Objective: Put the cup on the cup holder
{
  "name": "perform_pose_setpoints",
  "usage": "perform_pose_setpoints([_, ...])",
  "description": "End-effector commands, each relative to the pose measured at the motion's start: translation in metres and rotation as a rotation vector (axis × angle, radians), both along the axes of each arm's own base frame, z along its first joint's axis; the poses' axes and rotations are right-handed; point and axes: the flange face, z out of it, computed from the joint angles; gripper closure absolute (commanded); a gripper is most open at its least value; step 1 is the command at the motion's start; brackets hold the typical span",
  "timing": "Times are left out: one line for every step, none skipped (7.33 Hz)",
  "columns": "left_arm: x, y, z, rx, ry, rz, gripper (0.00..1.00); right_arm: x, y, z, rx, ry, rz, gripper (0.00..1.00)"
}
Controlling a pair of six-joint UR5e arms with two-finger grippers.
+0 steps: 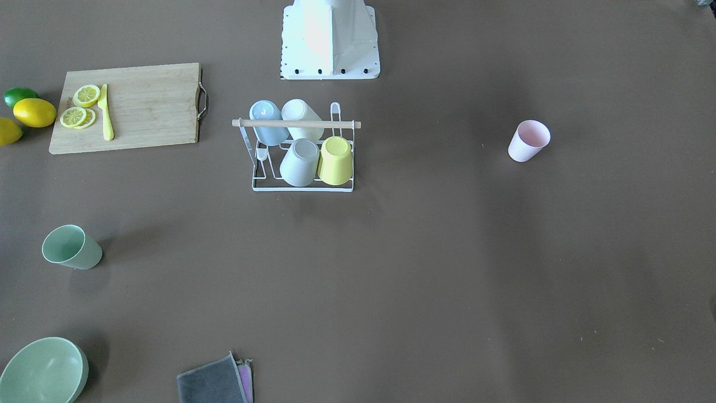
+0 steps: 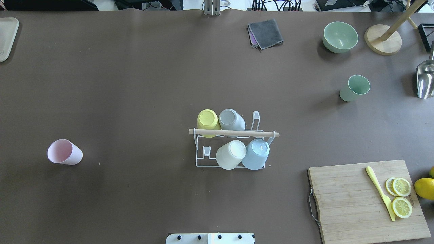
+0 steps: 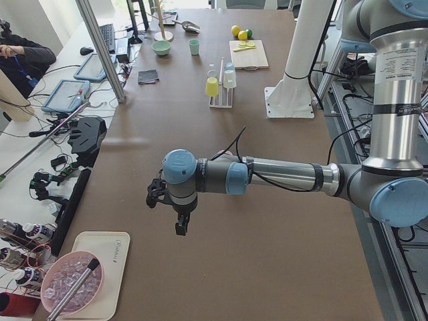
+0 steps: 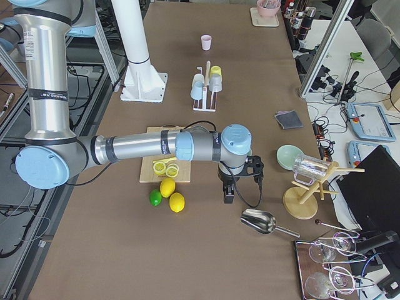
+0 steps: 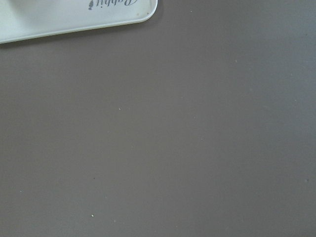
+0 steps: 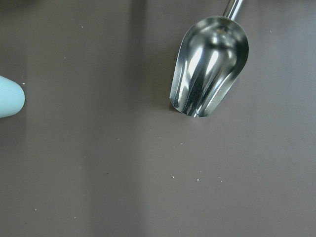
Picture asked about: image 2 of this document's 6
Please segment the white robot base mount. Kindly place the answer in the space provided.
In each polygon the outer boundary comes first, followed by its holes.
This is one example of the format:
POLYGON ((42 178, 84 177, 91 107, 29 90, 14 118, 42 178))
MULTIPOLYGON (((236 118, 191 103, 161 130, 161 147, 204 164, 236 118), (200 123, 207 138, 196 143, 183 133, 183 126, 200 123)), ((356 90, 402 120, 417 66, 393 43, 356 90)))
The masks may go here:
POLYGON ((254 244, 253 233, 173 233, 166 244, 254 244))

